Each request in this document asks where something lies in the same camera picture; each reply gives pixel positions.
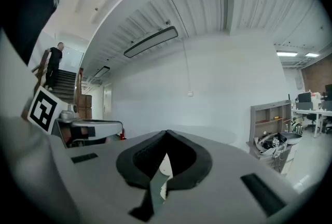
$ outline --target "red object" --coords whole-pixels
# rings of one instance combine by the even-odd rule
[[[120,140],[125,140],[126,138],[124,136],[125,136],[125,129],[122,128],[122,133],[120,134]]]

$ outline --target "ceiling light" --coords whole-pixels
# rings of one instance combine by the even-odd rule
[[[320,56],[319,54],[316,54],[316,53],[310,53],[310,52],[308,52],[307,54],[306,54],[306,56],[308,56],[308,57],[317,57],[317,56]]]
[[[178,36],[177,30],[174,26],[168,27],[167,29],[164,29],[162,31],[159,31],[155,33],[154,35],[151,35],[147,37],[146,39],[143,39],[138,44],[135,44],[133,47],[129,48],[127,51],[123,53],[124,56],[128,58],[132,58],[135,55],[155,46],[160,43],[163,43],[164,41],[176,38]]]
[[[297,52],[277,51],[276,53],[278,56],[297,56]]]
[[[94,77],[101,77],[101,76],[104,75],[107,71],[109,71],[109,67],[108,67],[108,66],[104,66],[102,69],[100,69],[100,70],[94,75]]]

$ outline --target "man in black clothes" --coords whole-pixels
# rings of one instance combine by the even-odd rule
[[[45,88],[47,90],[52,90],[54,87],[54,82],[58,75],[59,64],[62,59],[62,50],[63,43],[58,43],[58,47],[52,47],[51,49],[47,49],[48,52],[51,52],[50,60],[48,61],[47,72],[46,72],[46,85]]]

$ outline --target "white desk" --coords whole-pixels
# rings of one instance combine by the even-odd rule
[[[315,126],[315,133],[313,137],[317,137],[317,126],[319,121],[319,116],[332,116],[332,111],[329,110],[296,110],[292,109],[292,113],[298,114],[316,114],[316,126]],[[322,132],[323,124],[321,124],[320,133]]]

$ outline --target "wooden shelf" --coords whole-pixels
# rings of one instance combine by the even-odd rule
[[[282,120],[282,118],[275,119],[275,120],[271,120],[271,121],[268,121],[268,120],[259,121],[259,122],[256,122],[256,125],[262,125],[262,124],[267,124],[267,123],[277,122],[277,121],[280,121],[280,120]]]

